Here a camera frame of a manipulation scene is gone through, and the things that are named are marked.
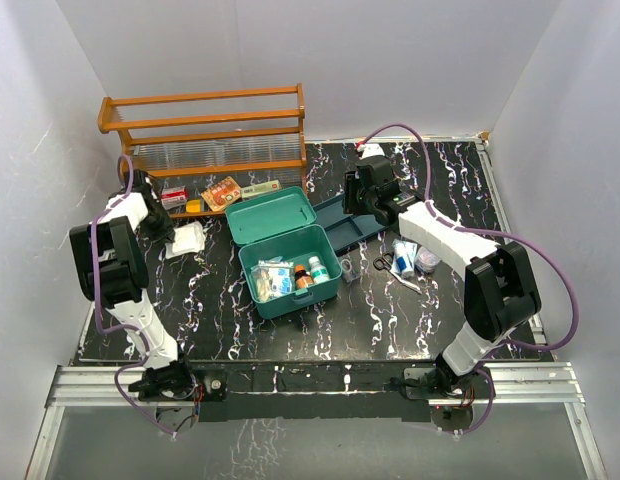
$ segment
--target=black marble table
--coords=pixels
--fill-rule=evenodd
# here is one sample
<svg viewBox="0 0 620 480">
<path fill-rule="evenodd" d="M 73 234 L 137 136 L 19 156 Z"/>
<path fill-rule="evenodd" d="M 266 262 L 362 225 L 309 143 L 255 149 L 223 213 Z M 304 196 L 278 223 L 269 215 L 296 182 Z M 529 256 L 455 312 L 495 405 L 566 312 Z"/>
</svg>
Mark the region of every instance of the black marble table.
<svg viewBox="0 0 620 480">
<path fill-rule="evenodd" d="M 423 193 L 425 160 L 418 144 L 385 143 L 395 172 Z M 432 197 L 437 207 L 465 225 L 499 229 L 497 215 L 474 142 L 428 143 Z M 354 169 L 353 144 L 307 145 L 307 185 L 314 205 L 342 192 L 343 174 Z M 250 174 L 252 183 L 268 179 Z M 205 250 L 171 260 L 165 248 L 140 238 L 150 271 L 149 294 L 167 331 L 191 361 L 326 361 L 433 359 L 464 322 L 463 285 L 447 265 L 419 276 L 423 295 L 377 271 L 372 261 L 392 250 L 386 231 L 362 242 L 347 257 L 362 274 L 326 302 L 273 320 L 262 319 L 250 299 L 238 247 L 225 218 L 201 219 Z M 105 323 L 115 322 L 107 313 Z M 514 338 L 533 342 L 526 323 Z M 497 359 L 538 359 L 537 353 L 502 347 Z M 74 363 L 126 362 L 136 358 L 125 334 L 100 337 L 91 322 Z"/>
</svg>

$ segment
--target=brown bottle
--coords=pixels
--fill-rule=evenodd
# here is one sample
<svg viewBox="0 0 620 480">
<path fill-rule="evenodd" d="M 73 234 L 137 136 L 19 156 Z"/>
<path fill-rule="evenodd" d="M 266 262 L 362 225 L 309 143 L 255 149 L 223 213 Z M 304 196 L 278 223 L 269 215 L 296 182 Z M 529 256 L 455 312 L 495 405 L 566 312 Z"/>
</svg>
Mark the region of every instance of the brown bottle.
<svg viewBox="0 0 620 480">
<path fill-rule="evenodd" d="M 307 288 L 312 285 L 312 277 L 306 272 L 303 265 L 294 267 L 294 283 L 298 289 Z"/>
</svg>

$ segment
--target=green lid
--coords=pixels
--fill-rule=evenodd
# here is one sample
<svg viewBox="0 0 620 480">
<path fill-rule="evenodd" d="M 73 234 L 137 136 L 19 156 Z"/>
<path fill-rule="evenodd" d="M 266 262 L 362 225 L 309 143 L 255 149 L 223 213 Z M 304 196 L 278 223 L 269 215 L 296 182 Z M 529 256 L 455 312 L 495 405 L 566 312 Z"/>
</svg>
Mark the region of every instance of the green lid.
<svg viewBox="0 0 620 480">
<path fill-rule="evenodd" d="M 312 225 L 317 214 L 303 190 L 290 187 L 234 203 L 226 218 L 235 243 L 244 246 Z"/>
</svg>

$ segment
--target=green box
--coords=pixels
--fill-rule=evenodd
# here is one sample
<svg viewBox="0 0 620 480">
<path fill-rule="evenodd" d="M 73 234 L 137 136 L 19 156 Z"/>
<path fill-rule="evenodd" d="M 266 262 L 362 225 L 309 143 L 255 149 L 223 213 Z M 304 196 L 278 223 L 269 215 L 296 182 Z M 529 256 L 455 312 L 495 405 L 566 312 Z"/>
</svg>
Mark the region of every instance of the green box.
<svg viewBox="0 0 620 480">
<path fill-rule="evenodd" d="M 261 317 L 278 317 L 337 294 L 341 265 L 325 230 L 314 224 L 317 218 L 314 209 L 299 187 L 230 205 L 226 218 L 232 238 L 241 246 L 239 260 Z M 283 261 L 304 265 L 308 272 L 308 259 L 317 256 L 328 270 L 330 280 L 274 300 L 259 302 L 251 269 L 259 260 L 279 256 L 283 257 Z"/>
</svg>

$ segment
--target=scissors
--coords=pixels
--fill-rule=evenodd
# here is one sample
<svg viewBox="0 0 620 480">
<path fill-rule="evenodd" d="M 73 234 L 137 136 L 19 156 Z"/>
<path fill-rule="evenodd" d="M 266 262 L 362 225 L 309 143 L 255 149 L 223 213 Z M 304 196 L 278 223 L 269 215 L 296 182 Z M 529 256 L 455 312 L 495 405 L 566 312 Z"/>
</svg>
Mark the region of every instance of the scissors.
<svg viewBox="0 0 620 480">
<path fill-rule="evenodd" d="M 388 273 L 392 275 L 395 279 L 397 279 L 399 283 L 401 283 L 403 286 L 408 287 L 410 290 L 413 290 L 417 292 L 419 295 L 421 295 L 422 293 L 421 289 L 417 285 L 415 285 L 412 282 L 408 282 L 407 280 L 404 280 L 403 278 L 401 278 L 401 275 L 397 275 L 396 273 L 392 271 L 393 263 L 394 263 L 394 257 L 391 253 L 384 253 L 383 255 L 381 255 L 378 258 L 375 258 L 372 261 L 374 268 L 376 268 L 379 271 L 387 270 Z"/>
</svg>

